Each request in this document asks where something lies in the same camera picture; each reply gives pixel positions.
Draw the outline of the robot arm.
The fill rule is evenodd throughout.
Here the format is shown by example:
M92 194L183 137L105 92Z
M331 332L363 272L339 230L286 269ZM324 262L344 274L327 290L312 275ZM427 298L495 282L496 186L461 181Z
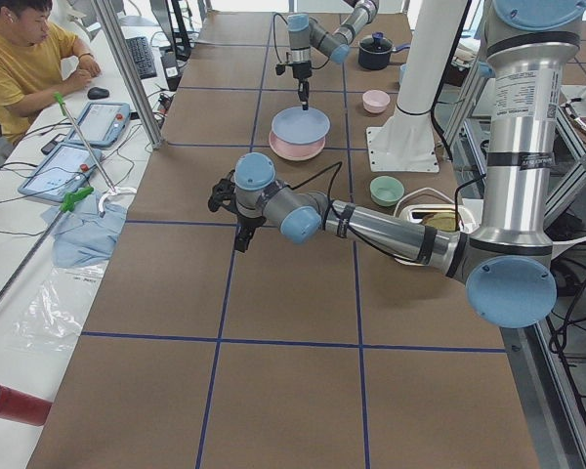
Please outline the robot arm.
M584 1L495 1L486 12L485 58L495 79L483 213L468 232L458 209L389 216L296 192L264 154L243 155L212 190L211 211L233 213L244 251L255 230L276 225L302 243L318 231L356 237L403 264L432 266L462 282L485 320L523 328L546 318L557 299L545 234L545 199L564 65L579 48Z
M367 24L373 22L380 8L380 2L376 0L347 1L347 4L353 10L334 32L329 32L315 18L305 13L291 14L286 18L281 14L273 16L284 20L289 40L289 50L284 60L278 53L276 39L273 40L277 57L275 73L280 76L286 68L291 68L297 81L297 94L302 110L310 108L309 79L314 70L311 48L318 50L328 62L342 64L356 36Z

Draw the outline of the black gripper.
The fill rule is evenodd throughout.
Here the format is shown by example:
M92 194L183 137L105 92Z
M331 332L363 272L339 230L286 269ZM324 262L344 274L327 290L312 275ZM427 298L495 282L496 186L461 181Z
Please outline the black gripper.
M216 213L220 208L223 208L236 216L240 228L234 238L234 250L238 252L246 252L253 238L255 229L264 225L264 217L249 217L241 213L236 205L233 174L234 171L230 170L228 175L222 178L212 188L207 205L212 213Z
M275 73L282 75L288 66L292 68L293 77L299 80L297 94L302 110L308 110L310 83L307 80L313 75L311 53L309 51L287 52L286 61L275 66Z

